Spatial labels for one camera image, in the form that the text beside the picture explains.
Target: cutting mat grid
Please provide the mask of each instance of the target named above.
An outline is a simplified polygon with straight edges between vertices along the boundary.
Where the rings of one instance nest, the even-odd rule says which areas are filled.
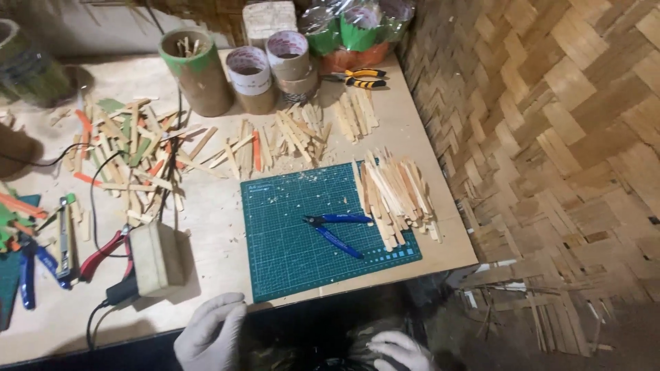
[[[328,223],[340,240],[362,252],[355,259],[332,246],[303,215],[362,214],[350,164],[241,183],[247,252],[255,302],[422,259],[412,232],[388,253],[376,226]]]

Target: latex glove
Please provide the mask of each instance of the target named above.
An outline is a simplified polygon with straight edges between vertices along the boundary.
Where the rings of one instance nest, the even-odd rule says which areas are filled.
[[[398,331],[383,331],[372,337],[367,347],[372,351],[390,356],[411,371],[440,371],[433,356],[408,335]],[[388,361],[377,359],[374,367],[379,371],[396,371]]]
[[[238,335],[246,316],[245,295],[229,292],[202,304],[174,341],[184,371],[229,371],[238,368]]]

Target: woven bamboo wall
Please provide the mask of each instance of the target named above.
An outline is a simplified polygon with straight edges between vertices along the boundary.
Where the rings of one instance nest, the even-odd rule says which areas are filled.
[[[523,280],[542,349],[576,309],[660,301],[658,0],[419,0],[405,76],[481,262]]]

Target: wooden table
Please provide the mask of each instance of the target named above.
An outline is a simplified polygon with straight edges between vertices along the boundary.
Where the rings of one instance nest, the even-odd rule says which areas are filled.
[[[160,99],[152,103],[157,114],[177,107],[174,80],[165,63],[157,56],[129,57],[119,61],[84,64],[83,67],[94,77],[91,92],[94,101],[115,98],[129,102],[135,97],[157,96]],[[328,108],[344,89],[343,85],[323,83],[321,105],[324,107],[325,120],[332,121],[334,125],[329,149],[321,165],[348,162],[353,156],[364,158],[365,150],[374,147],[387,147],[398,158],[410,156],[430,184],[430,196],[435,206],[442,243],[416,233],[424,257],[420,261],[254,305],[251,310],[382,285],[477,262],[397,60],[392,55],[378,68],[386,70],[389,76],[389,90],[373,93],[380,127],[357,145],[352,145],[344,138],[332,108]],[[80,131],[75,115],[51,127],[47,113],[41,110],[22,104],[15,104],[11,109],[17,116],[16,125],[25,125],[30,135],[43,142],[43,158],[55,158],[71,144],[73,135]],[[235,136],[243,118],[248,118],[256,127],[270,127],[274,122],[273,116],[243,114],[237,104],[219,118],[202,118],[193,114],[190,124],[218,127],[218,132],[199,158],[219,149],[220,140]],[[190,151],[200,138],[186,143],[184,149]],[[255,173],[253,178],[304,168],[302,158],[282,162],[270,174]],[[92,165],[87,166],[90,167],[84,168],[84,172],[93,174]],[[58,198],[71,191],[81,200],[83,208],[90,208],[89,186],[74,179],[63,168],[34,168],[29,175],[10,182],[10,185],[21,195],[41,193],[42,206],[46,209],[53,209]],[[224,292],[244,292],[247,301],[252,301],[239,181],[219,180],[194,170],[184,176],[182,187],[186,193],[185,210],[176,221],[171,209],[166,210],[164,222],[178,230],[191,231],[189,244],[180,246],[187,271],[185,288],[165,299],[143,298],[132,305],[112,310],[103,316],[96,337],[97,345],[185,327],[197,307]],[[95,191],[94,199],[98,210],[98,241],[103,245],[122,226],[121,219],[112,212],[120,206],[117,199],[100,190]],[[93,251],[92,242],[78,239],[81,260]],[[121,280],[125,266],[125,259],[107,258],[99,266],[91,283],[78,284],[71,292],[67,292],[60,289],[41,263],[37,262],[36,309],[27,312],[17,300],[9,329],[0,333],[0,349],[4,349],[0,352],[0,364],[86,348],[85,327],[89,314],[105,299],[105,289]],[[107,311],[101,310],[94,323]]]

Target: plastic bag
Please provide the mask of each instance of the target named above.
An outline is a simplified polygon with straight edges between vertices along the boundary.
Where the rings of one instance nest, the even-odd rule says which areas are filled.
[[[411,19],[410,0],[315,0],[298,29],[321,58],[321,73],[382,62],[401,41]]]

